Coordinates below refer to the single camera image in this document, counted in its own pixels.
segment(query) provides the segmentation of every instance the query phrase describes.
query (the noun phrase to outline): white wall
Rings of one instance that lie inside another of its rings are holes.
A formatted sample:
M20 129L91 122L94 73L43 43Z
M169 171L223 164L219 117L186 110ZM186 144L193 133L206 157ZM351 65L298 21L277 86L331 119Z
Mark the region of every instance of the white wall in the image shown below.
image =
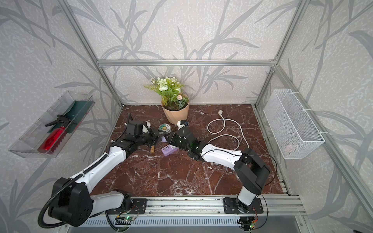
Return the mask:
M298 5L298 0L68 2L99 59L273 59ZM217 67L184 68L170 73L185 81L194 104L254 103L269 70L223 67L214 75ZM159 104L160 97L141 86L169 70L110 67L106 72L123 103Z
M38 227L37 216L54 181L98 157L120 111L56 5L0 2L0 232L51 231ZM95 105L60 154L43 159L9 152L65 91L90 93Z
M153 77L178 77L191 104L255 103L267 66L112 66L106 73L126 104L159 104L160 96L143 87Z
M373 1L311 1L280 66L373 191ZM302 199L315 232L373 232L373 222L321 146L284 160L259 104L292 194Z

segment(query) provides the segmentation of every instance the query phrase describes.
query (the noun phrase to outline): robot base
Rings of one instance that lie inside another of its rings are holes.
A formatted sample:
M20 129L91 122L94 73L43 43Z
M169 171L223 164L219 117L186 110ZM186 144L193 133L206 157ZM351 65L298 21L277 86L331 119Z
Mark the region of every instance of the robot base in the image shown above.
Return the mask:
M225 197L223 199L223 202L224 202L224 213L226 213L226 214L242 214L242 212L238 209L235 198ZM249 205L247 207L247 210L248 210L247 213L248 214L255 214L255 211L254 211L253 208L255 208L257 214L264 213L263 206L261 204L260 198L254 198L251 205Z
M127 214L145 214L145 209L146 209L146 201L147 199L145 198L134 198L134 199L131 199L133 201L133 204L134 206L138 207L138 208L132 208L131 211ZM111 209L111 210L108 210L107 213L108 214L118 214L119 212L122 212L123 210L121 210L120 208L117 208L117 209Z

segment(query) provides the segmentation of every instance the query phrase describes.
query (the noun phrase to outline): transparent shelf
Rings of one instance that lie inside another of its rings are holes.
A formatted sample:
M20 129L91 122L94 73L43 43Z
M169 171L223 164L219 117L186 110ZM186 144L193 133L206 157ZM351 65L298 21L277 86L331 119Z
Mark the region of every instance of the transparent shelf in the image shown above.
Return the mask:
M284 159L304 158L324 143L307 110L290 89L274 89L264 114Z
M55 158L94 103L92 95L65 92L9 151L23 158Z

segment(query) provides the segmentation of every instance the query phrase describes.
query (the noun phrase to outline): potted plant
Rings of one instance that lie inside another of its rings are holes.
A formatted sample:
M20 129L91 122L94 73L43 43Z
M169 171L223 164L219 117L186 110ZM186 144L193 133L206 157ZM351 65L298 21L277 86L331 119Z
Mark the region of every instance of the potted plant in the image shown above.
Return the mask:
M181 92L184 86L175 77L152 78L153 85L144 86L162 96L161 104L170 123L176 125L186 120L189 112L189 98Z

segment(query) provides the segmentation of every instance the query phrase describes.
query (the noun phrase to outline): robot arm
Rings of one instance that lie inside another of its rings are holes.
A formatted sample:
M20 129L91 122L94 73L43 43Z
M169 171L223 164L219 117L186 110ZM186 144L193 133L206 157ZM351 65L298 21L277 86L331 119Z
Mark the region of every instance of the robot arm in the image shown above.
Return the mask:
M53 185L51 198L44 205L38 217L42 228L53 228L63 224L80 226L88 217L109 209L131 207L128 193L112 191L92 195L98 182L119 163L128 158L141 145L151 147L160 141L161 133L150 128L150 123L134 121L129 115L126 130L114 141L109 153L104 153L84 170L69 179L60 178ZM48 209L48 215L60 220L60 223L46 224L43 220Z
M165 137L172 146L187 150L188 156L196 161L214 162L236 171L242 182L236 206L243 213L250 210L250 204L261 194L270 174L269 167L254 150L246 148L243 151L232 151L200 142L188 127L182 127Z

